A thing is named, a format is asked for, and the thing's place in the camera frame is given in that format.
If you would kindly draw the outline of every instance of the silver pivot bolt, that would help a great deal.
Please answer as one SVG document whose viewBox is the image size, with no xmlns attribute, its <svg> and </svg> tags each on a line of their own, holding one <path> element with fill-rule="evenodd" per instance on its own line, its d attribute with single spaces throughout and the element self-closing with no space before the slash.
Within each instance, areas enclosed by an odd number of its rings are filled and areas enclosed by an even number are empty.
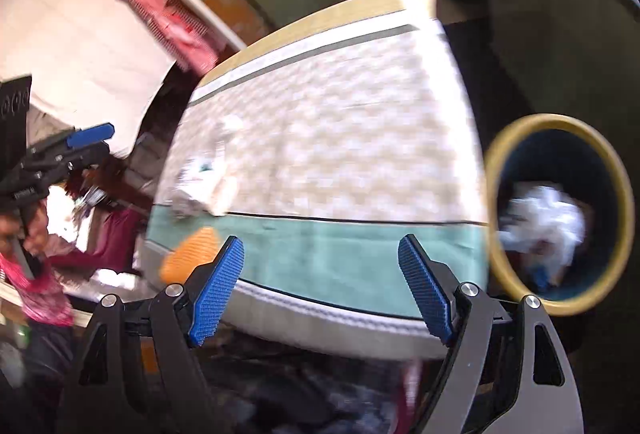
<svg viewBox="0 0 640 434">
<path fill-rule="evenodd" d="M 468 297 L 475 297 L 478 295 L 478 286 L 473 283 L 462 283 L 460 289 L 462 290 L 462 293 Z"/>
<path fill-rule="evenodd" d="M 527 303 L 527 306 L 529 306 L 530 308 L 539 308 L 540 307 L 540 299 L 538 297 L 536 297 L 535 295 L 527 295 L 524 298 L 524 302 Z"/>
<path fill-rule="evenodd" d="M 100 304 L 102 304 L 105 308 L 110 308 L 116 303 L 117 299 L 118 298 L 113 293 L 110 293 L 102 297 Z"/>
<path fill-rule="evenodd" d="M 169 296 L 169 297 L 179 297 L 182 294 L 182 284 L 170 284 L 169 286 L 166 287 L 166 289 L 164 290 L 164 292 Z"/>
</svg>

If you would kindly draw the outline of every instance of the table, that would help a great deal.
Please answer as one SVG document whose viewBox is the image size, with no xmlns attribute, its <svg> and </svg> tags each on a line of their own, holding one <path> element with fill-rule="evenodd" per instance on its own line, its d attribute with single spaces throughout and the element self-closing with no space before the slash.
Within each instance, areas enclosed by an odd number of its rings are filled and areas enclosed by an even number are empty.
<svg viewBox="0 0 640 434">
<path fill-rule="evenodd" d="M 201 226 L 240 237 L 245 264 L 223 319 L 271 340 L 347 356 L 442 357 L 398 268 L 414 233 L 460 281 L 484 287 L 481 153 L 436 0 L 349 0 L 303 18 L 207 75 L 185 111 L 140 252 Z M 229 214 L 176 220 L 172 186 L 210 128 L 244 122 L 228 158 Z"/>
</svg>

